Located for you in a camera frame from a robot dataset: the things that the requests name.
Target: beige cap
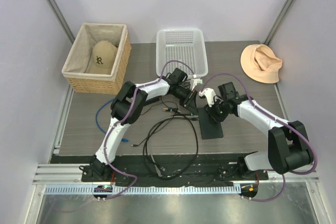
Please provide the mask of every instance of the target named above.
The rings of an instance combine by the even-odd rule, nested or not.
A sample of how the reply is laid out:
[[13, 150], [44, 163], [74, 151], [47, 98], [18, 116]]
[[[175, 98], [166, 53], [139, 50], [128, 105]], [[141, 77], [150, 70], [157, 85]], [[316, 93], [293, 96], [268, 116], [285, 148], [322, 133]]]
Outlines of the beige cap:
[[263, 83], [279, 81], [282, 60], [266, 45], [250, 45], [241, 53], [240, 64], [250, 78]]
[[87, 73], [111, 74], [118, 49], [109, 41], [98, 42], [92, 50]]

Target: wall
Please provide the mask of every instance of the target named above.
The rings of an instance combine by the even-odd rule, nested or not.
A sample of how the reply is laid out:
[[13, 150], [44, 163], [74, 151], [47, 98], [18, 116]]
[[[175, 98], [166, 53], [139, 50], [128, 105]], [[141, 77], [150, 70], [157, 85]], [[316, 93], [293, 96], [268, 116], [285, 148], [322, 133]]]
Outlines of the wall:
[[271, 43], [283, 59], [279, 89], [290, 119], [301, 120], [319, 157], [335, 209], [336, 0], [296, 0]]
[[48, 161], [68, 83], [70, 42], [45, 0], [0, 0], [0, 216], [22, 223]]
[[207, 41], [265, 41], [285, 0], [56, 0], [72, 32], [82, 22], [125, 23], [131, 42], [160, 29], [198, 27]]

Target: gray wood surface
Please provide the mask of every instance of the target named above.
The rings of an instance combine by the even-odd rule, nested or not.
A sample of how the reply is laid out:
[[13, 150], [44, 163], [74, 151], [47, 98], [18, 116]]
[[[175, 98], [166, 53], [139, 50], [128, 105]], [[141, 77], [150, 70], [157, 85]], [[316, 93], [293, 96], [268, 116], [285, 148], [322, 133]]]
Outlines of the gray wood surface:
[[[263, 84], [247, 77], [240, 66], [240, 54], [244, 48], [258, 41], [206, 42], [209, 74], [203, 78], [205, 82], [211, 76], [227, 72], [236, 74], [246, 85], [250, 95], [270, 112], [282, 116], [279, 101], [274, 86]], [[131, 56], [125, 75], [125, 80], [134, 83], [144, 83], [157, 78], [155, 74], [155, 44], [132, 45]], [[221, 76], [213, 80], [209, 87], [218, 92], [217, 86], [233, 81], [240, 94], [244, 94], [242, 86], [232, 77]], [[95, 123], [96, 111], [111, 95], [83, 94], [73, 95], [71, 108], [60, 148], [60, 155], [93, 155], [99, 148], [104, 134]], [[164, 101], [178, 100], [173, 96], [164, 97]], [[205, 105], [205, 100], [197, 99], [197, 105]], [[163, 105], [153, 107], [141, 116], [126, 132], [128, 143], [121, 143], [117, 154], [141, 154], [142, 147], [132, 147], [132, 143], [143, 140], [150, 128], [159, 120], [171, 115], [163, 112]], [[107, 129], [110, 122], [110, 108], [106, 106], [98, 118], [103, 129]], [[222, 123], [224, 137], [213, 140], [202, 140], [198, 122], [194, 122], [197, 130], [200, 153], [237, 153], [265, 151], [267, 138], [250, 123], [229, 115]], [[152, 148], [156, 154], [194, 153], [195, 137], [188, 122], [173, 120], [167, 127], [152, 138]]]

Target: perforated plastic bin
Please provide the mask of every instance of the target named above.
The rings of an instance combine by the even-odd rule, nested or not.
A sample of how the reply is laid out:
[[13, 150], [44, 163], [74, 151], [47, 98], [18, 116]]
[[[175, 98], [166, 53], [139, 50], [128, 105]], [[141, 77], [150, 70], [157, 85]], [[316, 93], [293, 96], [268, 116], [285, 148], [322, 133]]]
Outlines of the perforated plastic bin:
[[[199, 29], [160, 30], [156, 35], [156, 74], [161, 75], [164, 64], [178, 60], [187, 64], [198, 77], [208, 74], [208, 62], [203, 33]], [[180, 68], [192, 77], [190, 70], [178, 62], [167, 65], [164, 75]]]

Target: basket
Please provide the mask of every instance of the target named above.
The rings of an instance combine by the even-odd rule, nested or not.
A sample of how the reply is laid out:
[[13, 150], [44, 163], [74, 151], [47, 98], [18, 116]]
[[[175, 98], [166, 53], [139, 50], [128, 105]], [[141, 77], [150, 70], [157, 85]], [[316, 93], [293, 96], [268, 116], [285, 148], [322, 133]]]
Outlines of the basket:
[[[161, 75], [164, 64], [178, 60], [187, 64], [198, 77], [208, 74], [208, 62], [203, 33], [200, 29], [160, 30], [156, 35], [156, 74]], [[168, 64], [164, 75], [180, 68], [192, 77], [190, 70], [178, 62]]]
[[[108, 40], [118, 47], [116, 59], [110, 74], [86, 73], [92, 49], [101, 40]], [[78, 93], [118, 94], [131, 52], [131, 43], [126, 25], [83, 23], [62, 74]]]

